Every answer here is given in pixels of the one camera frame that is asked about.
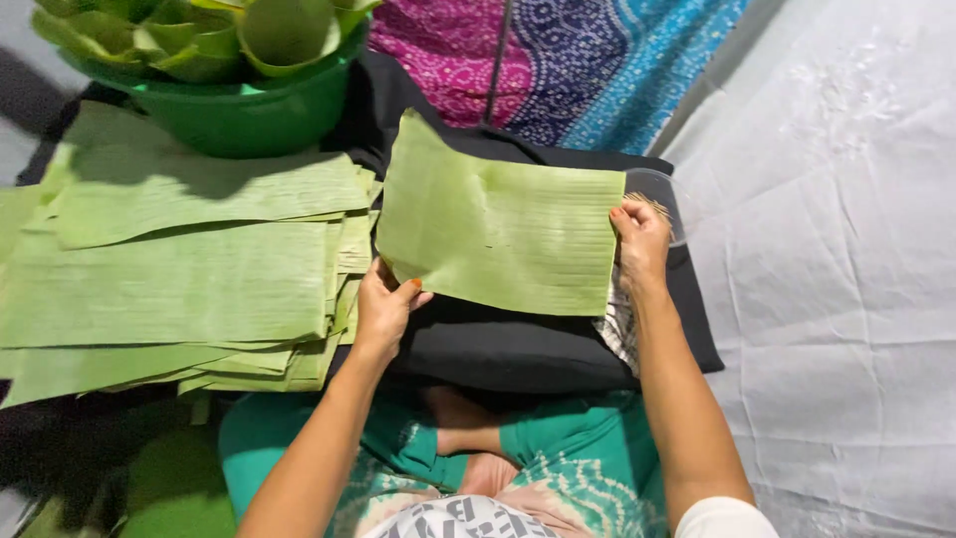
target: white sheet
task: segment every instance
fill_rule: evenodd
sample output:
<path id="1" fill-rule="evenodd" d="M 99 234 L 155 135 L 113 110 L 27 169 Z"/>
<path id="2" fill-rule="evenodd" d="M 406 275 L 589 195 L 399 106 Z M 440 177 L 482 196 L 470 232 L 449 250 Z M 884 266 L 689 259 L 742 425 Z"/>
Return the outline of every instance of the white sheet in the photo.
<path id="1" fill-rule="evenodd" d="M 657 145 L 710 385 L 781 536 L 956 535 L 956 3 L 747 17 Z"/>

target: person's right hand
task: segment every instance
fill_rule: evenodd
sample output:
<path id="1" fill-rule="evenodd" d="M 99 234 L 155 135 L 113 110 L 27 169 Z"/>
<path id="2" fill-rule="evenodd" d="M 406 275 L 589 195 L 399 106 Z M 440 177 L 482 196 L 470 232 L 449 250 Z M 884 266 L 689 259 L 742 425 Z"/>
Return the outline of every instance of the person's right hand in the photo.
<path id="1" fill-rule="evenodd" d="M 650 204 L 635 200 L 612 208 L 611 222 L 620 235 L 620 285 L 632 296 L 666 287 L 670 222 Z"/>

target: clear plastic container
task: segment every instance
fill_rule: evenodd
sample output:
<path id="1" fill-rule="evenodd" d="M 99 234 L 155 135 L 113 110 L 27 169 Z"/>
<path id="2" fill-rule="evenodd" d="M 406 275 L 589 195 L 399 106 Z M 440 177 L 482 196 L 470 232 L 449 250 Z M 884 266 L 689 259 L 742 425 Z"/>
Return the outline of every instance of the clear plastic container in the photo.
<path id="1" fill-rule="evenodd" d="M 661 204 L 670 213 L 670 246 L 679 247 L 687 243 L 684 222 L 681 220 L 680 205 L 686 205 L 689 197 L 667 174 L 651 168 L 631 168 L 627 174 L 624 192 L 640 192 L 650 200 Z"/>

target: stack of banana leaves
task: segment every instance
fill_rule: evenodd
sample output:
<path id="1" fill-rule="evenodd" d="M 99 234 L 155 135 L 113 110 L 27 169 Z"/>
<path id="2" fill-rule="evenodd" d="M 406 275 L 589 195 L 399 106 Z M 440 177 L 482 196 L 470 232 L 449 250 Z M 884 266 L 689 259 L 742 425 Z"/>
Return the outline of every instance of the stack of banana leaves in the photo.
<path id="1" fill-rule="evenodd" d="M 214 159 L 85 101 L 41 183 L 0 190 L 2 407 L 321 389 L 354 339 L 380 190 L 341 153 Z"/>

